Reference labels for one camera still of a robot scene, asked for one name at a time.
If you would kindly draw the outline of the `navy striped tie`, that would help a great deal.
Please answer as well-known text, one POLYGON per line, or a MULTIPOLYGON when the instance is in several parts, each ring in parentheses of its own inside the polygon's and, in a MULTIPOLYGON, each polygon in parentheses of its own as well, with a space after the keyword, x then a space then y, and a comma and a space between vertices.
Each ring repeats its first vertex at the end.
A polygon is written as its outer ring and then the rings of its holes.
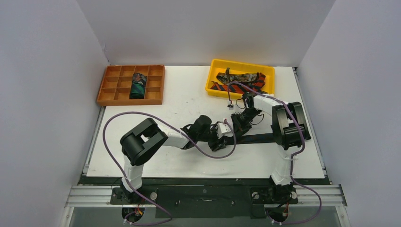
MULTIPOLYGON (((240 135, 235 138, 237 144, 276 143, 272 133, 240 135)), ((219 138, 218 142, 223 143, 224 145, 234 145, 234 137, 222 136, 219 138)))

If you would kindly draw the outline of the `yellow plastic tray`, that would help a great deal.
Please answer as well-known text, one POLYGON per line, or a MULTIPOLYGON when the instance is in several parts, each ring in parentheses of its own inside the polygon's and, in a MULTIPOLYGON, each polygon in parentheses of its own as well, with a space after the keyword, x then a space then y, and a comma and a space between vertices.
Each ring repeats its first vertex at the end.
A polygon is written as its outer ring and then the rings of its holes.
MULTIPOLYGON (((213 59, 211 62, 208 80, 205 86, 205 90, 210 96, 217 96, 223 98, 231 98, 231 100, 237 100, 242 97, 242 94, 234 93, 228 91, 218 91, 210 89, 212 86, 212 81, 217 81, 216 76, 219 72, 225 72, 227 68, 230 68, 232 74, 245 74, 245 73, 262 73, 266 76, 265 85, 259 93, 275 93, 275 69, 270 66, 263 66, 257 64, 249 64, 236 61, 228 61, 221 59, 213 59)), ((239 82, 230 82, 228 86, 232 84, 237 84, 243 86, 245 85, 239 82)))

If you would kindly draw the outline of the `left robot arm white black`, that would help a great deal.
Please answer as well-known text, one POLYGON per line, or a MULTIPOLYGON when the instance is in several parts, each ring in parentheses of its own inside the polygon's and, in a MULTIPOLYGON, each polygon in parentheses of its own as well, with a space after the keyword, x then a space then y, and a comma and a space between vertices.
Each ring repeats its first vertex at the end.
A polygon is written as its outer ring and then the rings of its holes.
POLYGON ((198 142, 206 142, 212 151, 217 151, 226 147, 224 136, 231 132, 232 127, 228 123, 212 123, 206 115, 178 130, 161 126, 152 118, 143 120, 120 140, 126 174, 120 184, 123 198, 128 203, 140 200, 144 164, 162 146, 187 150, 198 142))

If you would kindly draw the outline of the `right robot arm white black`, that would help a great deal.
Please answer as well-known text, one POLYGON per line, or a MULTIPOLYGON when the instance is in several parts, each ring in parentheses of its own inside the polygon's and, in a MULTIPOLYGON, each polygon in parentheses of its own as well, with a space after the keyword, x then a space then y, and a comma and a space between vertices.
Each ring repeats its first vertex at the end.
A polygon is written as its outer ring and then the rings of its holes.
POLYGON ((238 144, 276 143, 282 149, 272 172, 267 188, 267 197, 274 203, 293 199, 292 173, 297 153, 291 147, 304 149, 305 141, 311 139, 303 107, 299 102, 285 103, 270 95, 255 95, 250 92, 242 95, 244 106, 239 107, 229 101, 228 107, 234 109, 231 120, 238 144), (271 133, 247 135, 256 116, 265 114, 272 119, 271 133))

